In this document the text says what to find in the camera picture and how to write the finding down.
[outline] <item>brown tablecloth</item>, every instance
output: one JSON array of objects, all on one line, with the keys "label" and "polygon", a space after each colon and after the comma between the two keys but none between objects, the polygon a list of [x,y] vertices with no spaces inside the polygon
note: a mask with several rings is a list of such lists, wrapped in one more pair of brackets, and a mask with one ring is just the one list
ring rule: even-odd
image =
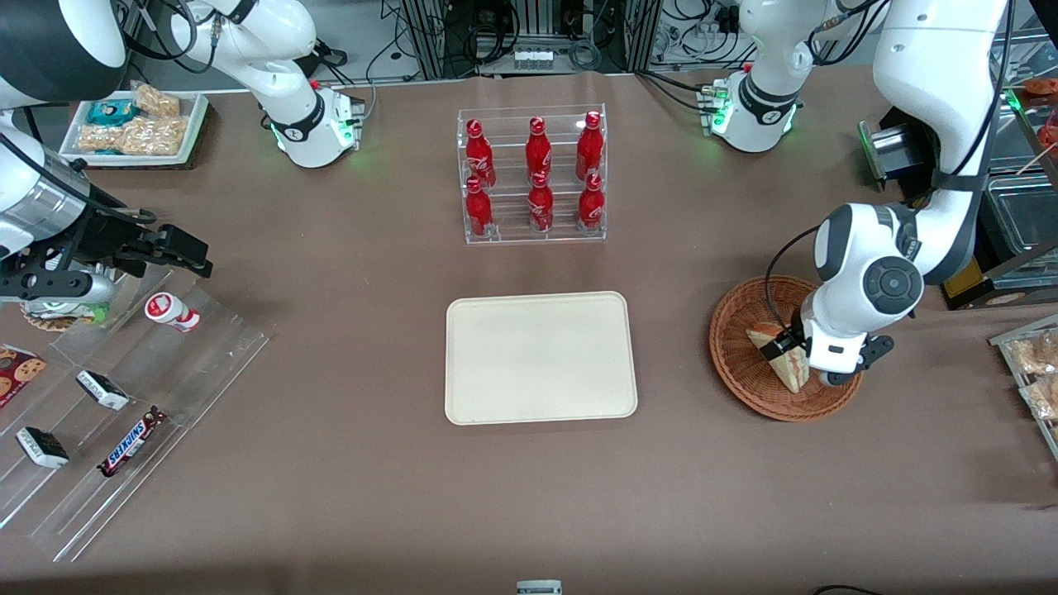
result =
[{"label": "brown tablecloth", "polygon": [[[930,290],[819,423],[766,420],[713,371],[728,289],[835,206],[895,198],[864,183],[856,123],[888,109],[870,70],[820,69],[803,98],[776,149],[743,155],[633,76],[384,88],[362,150],[306,170],[250,95],[212,95],[196,169],[92,179],[208,241],[202,287],[274,339],[81,560],[0,533],[0,592],[1053,592],[1056,466],[985,342],[1053,307],[948,312]],[[456,111],[595,102],[606,241],[466,246]],[[808,248],[781,269],[811,278]],[[590,290],[628,302],[632,417],[445,419],[453,300]],[[16,310],[4,341],[52,339]]]}]

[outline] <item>beige tray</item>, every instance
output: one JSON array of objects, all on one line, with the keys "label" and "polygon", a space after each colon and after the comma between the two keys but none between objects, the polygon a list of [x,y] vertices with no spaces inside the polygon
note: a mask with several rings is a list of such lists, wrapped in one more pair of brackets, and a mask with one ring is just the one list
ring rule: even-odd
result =
[{"label": "beige tray", "polygon": [[458,426],[627,417],[628,308],[614,291],[449,306],[444,413]]}]

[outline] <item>clear display rack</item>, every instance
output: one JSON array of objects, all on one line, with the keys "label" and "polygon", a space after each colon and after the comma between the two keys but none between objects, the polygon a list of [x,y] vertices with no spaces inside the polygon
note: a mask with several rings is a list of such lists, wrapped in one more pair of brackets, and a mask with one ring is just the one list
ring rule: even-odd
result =
[{"label": "clear display rack", "polygon": [[[150,267],[142,280],[118,281],[108,319],[63,332],[38,354],[48,367],[0,409],[0,526],[16,520],[54,561],[80,556],[269,340],[178,277]],[[148,320],[144,304],[163,290],[197,309],[201,324],[182,333]],[[130,402],[118,411],[98,404],[75,380],[81,369],[107,376]],[[168,418],[105,477],[96,466],[151,405]],[[15,438],[23,427],[55,434],[70,462],[35,465]]]},{"label": "clear display rack", "polygon": [[[605,210],[601,228],[597,232],[585,234],[577,228],[578,205],[581,192],[584,191],[584,182],[576,174],[577,141],[584,130],[584,116],[589,110],[602,114],[599,129],[606,142],[603,145],[599,175],[602,177],[602,191],[606,194],[606,150],[609,142],[606,134],[605,104],[459,110],[456,122],[456,156],[467,244],[600,241],[606,238]],[[554,195],[554,224],[546,233],[535,232],[529,227],[529,179],[525,147],[529,140],[529,120],[534,115],[544,119],[547,138],[551,142],[550,188]],[[496,185],[486,190],[492,200],[492,218],[496,223],[496,231],[487,237],[476,236],[471,232],[467,215],[467,179],[470,178],[466,152],[469,140],[467,122],[471,120],[481,122],[485,138],[492,145],[496,167]]]}]

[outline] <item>red bottle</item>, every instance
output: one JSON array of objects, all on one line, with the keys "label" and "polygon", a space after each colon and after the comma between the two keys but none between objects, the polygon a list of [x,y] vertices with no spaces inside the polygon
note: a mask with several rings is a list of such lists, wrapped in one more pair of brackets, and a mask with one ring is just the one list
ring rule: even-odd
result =
[{"label": "red bottle", "polygon": [[551,141],[544,132],[544,119],[535,115],[529,120],[529,142],[526,143],[526,175],[536,172],[551,173]]},{"label": "red bottle", "polygon": [[587,187],[581,193],[581,202],[577,210],[577,229],[581,230],[581,233],[595,234],[602,227],[606,197],[602,195],[602,177],[599,174],[588,174],[584,182]]},{"label": "red bottle", "polygon": [[554,195],[547,187],[547,172],[535,172],[532,175],[532,187],[529,190],[529,227],[535,232],[547,232],[554,222]]},{"label": "red bottle", "polygon": [[477,178],[467,180],[467,216],[474,235],[488,237],[496,232],[496,223],[492,220],[492,201],[481,190],[481,180]]},{"label": "red bottle", "polygon": [[481,122],[471,120],[467,123],[467,164],[470,166],[472,176],[476,176],[485,182],[485,185],[492,187],[496,185],[496,165],[492,161],[492,145],[485,139],[481,131]]},{"label": "red bottle", "polygon": [[602,163],[602,130],[599,125],[602,115],[598,111],[589,111],[584,116],[584,131],[577,141],[577,179],[584,180],[592,173],[599,172]]}]

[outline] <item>wicker basket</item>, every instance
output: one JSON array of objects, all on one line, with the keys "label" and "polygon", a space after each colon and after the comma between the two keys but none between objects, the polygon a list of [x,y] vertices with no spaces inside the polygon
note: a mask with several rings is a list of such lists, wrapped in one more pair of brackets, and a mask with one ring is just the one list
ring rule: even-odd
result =
[{"label": "wicker basket", "polygon": [[[772,275],[771,296],[779,315],[789,320],[816,285],[798,277]],[[742,283],[720,300],[709,324],[709,350],[724,383],[753,411],[782,421],[813,421],[832,415],[856,394],[862,375],[841,386],[825,386],[813,374],[792,394],[753,346],[746,329],[771,321],[764,298],[764,277]]]}]

